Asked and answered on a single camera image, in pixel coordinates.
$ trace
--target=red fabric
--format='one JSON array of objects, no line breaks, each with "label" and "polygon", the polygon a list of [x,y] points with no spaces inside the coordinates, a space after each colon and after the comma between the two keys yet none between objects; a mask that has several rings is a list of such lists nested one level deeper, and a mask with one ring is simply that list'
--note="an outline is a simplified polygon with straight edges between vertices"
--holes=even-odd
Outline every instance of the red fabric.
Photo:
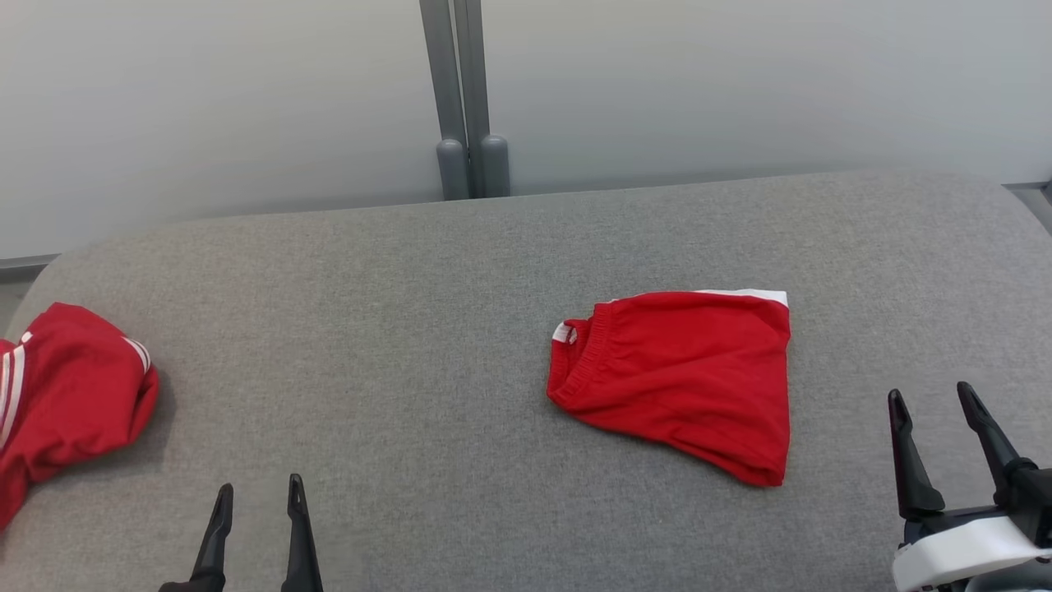
[{"label": "red fabric", "polygon": [[789,453],[789,309],[754,295],[659,291],[595,305],[551,343],[548,397],[585,424],[665,443],[747,484]]},{"label": "red fabric", "polygon": [[0,531],[32,484],[134,442],[157,402],[140,344],[80,307],[56,304],[18,344],[0,340]]}]

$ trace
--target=white partition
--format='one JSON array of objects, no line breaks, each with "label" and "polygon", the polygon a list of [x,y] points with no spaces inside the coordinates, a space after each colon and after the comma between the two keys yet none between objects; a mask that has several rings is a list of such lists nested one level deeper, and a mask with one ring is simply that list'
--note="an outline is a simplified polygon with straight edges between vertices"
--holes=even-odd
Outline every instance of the white partition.
[{"label": "white partition", "polygon": [[441,199],[440,139],[412,0],[0,4],[0,259]]},{"label": "white partition", "polygon": [[482,0],[515,193],[859,166],[1052,177],[1047,0]]}]

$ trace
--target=red shorts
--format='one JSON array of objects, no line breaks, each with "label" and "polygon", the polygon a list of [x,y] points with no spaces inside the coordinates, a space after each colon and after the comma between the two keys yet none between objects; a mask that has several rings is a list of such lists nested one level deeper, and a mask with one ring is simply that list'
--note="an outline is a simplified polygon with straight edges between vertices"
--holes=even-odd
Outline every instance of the red shorts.
[{"label": "red shorts", "polygon": [[642,293],[560,324],[548,397],[590,426],[665,443],[754,486],[780,486],[789,338],[784,291]]}]

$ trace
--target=white-striped red garment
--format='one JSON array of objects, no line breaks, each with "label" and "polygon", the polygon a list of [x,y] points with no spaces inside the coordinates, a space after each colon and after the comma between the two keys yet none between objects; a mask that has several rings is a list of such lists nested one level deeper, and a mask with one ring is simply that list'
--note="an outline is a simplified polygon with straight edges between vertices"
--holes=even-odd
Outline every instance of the white-striped red garment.
[{"label": "white-striped red garment", "polygon": [[0,531],[29,486],[134,442],[157,403],[146,348],[81,307],[55,304],[0,340]]}]

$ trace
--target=clothing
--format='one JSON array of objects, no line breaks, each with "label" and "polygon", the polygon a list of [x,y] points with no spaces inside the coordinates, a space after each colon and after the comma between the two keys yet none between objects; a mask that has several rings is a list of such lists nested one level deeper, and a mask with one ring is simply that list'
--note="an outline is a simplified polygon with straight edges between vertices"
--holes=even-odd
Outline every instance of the clothing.
[{"label": "clothing", "polygon": [[747,484],[789,453],[784,291],[658,291],[552,335],[548,397],[581,422],[665,443]]},{"label": "clothing", "polygon": [[32,484],[134,442],[157,393],[146,348],[86,309],[55,304],[0,340],[0,531]]}]

